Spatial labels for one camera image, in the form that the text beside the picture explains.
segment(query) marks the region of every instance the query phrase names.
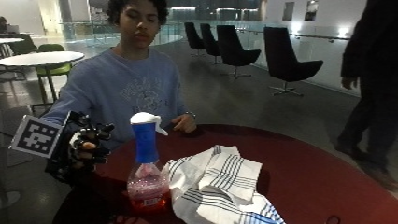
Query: striped towel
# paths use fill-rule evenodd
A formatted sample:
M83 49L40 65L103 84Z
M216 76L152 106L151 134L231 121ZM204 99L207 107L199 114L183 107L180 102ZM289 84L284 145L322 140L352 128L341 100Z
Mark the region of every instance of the striped towel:
M256 192L261 163L243 159L237 147L215 146L165 168L173 210L187 223L285 223Z

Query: white spray nozzle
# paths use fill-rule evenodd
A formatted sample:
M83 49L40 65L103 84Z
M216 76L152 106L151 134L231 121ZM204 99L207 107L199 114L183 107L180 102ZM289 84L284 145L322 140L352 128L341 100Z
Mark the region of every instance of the white spray nozzle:
M140 112L133 115L133 117L129 120L131 124L140 124L140 123L157 123L156 125L156 131L164 135L168 135L169 133L161 128L161 116L156 116L153 114L149 114L147 112Z

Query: person in black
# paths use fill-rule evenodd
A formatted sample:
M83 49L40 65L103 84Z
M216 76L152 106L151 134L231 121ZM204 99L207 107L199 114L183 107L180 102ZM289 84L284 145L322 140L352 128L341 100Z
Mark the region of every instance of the person in black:
M8 32L8 20L4 17L0 17L0 34Z
M349 154L365 173L389 190L398 190L388 154L398 134L398 1L369 0L356 24L342 62L342 87L357 87L361 100L336 149ZM358 148L369 129L366 152Z

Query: red table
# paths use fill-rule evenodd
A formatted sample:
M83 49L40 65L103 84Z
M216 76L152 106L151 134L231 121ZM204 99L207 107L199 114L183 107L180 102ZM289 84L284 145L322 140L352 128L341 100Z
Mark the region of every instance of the red table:
M341 159L292 137L219 124L200 125L193 134L169 132L157 137L163 163L215 145L237 146L245 159L263 163L257 191L288 224L322 224L333 215L342 224L398 223L398 201L389 192ZM108 164L99 165L96 175L68 194L55 223L83 219L105 223L109 214L135 216L125 192L133 160L132 141L112 152ZM149 223L181 223L171 208L163 215L143 218Z

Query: curly hair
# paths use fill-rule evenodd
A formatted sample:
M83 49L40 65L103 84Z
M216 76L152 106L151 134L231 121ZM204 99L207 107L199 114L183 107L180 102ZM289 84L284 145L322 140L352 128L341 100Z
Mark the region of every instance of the curly hair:
M119 24L120 23L120 15L124 11L125 6L129 4L132 0L109 0L108 1L108 22L111 24ZM167 22L167 16L169 14L167 10L167 2L165 0L148 0L153 3L155 8L159 11L159 20L160 24L165 25Z

